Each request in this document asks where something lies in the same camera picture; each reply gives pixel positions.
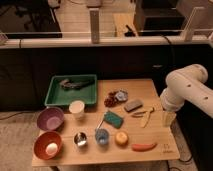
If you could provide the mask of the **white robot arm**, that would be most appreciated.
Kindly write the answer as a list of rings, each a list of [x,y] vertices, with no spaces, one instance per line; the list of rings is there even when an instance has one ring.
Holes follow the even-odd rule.
[[[213,119],[213,90],[205,85],[207,69],[200,64],[192,64],[167,74],[166,88],[160,95],[164,109],[162,123],[169,127],[186,101],[189,101]]]

